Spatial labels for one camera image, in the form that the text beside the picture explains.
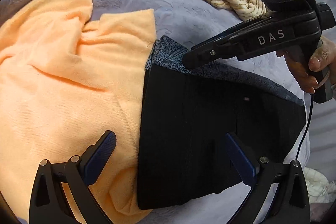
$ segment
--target orange sweater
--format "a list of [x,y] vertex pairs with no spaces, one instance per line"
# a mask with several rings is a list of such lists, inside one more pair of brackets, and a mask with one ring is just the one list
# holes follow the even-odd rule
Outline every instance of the orange sweater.
[[39,162],[81,155],[105,130],[117,146],[93,195],[115,224],[149,213],[137,206],[135,178],[154,13],[86,23],[91,12],[92,0],[33,0],[0,28],[0,191],[25,220]]

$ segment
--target fingernail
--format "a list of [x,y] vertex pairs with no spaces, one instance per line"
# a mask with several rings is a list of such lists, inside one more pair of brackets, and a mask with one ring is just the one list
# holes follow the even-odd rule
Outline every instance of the fingernail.
[[317,71],[321,66],[320,60],[318,60],[316,57],[312,57],[309,60],[308,66],[311,71]]

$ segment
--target metal pin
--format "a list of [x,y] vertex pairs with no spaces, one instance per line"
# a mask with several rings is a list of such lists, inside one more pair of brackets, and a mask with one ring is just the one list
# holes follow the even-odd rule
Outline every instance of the metal pin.
[[47,163],[48,163],[47,160],[41,160],[40,165],[41,165],[41,166],[45,166]]
[[72,158],[71,158],[71,162],[73,162],[73,163],[76,163],[76,162],[78,162],[79,161],[79,156],[73,156]]
[[261,157],[261,158],[260,158],[260,161],[261,161],[262,163],[264,163],[264,164],[269,163],[269,159],[268,159],[267,157]]
[[295,167],[299,167],[299,166],[300,166],[300,163],[299,163],[298,160],[293,160],[293,165],[294,165]]

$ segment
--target black fabric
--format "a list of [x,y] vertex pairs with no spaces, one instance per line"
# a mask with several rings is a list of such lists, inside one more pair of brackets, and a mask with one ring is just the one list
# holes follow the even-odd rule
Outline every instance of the black fabric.
[[183,204],[241,182],[223,149],[235,132],[256,157],[282,162],[305,125],[304,106],[245,84],[146,72],[137,179],[140,209]]

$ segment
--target blue gripper pad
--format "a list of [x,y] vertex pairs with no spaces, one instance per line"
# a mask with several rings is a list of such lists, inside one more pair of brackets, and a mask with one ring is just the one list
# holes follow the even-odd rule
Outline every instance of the blue gripper pad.
[[241,143],[235,134],[226,133],[224,136],[226,153],[236,168],[245,185],[253,187],[257,181],[260,165],[253,157],[253,152]]
[[105,164],[109,160],[117,144],[117,138],[114,132],[107,130],[96,142],[91,145],[82,155],[83,171],[82,178],[88,185],[94,184]]

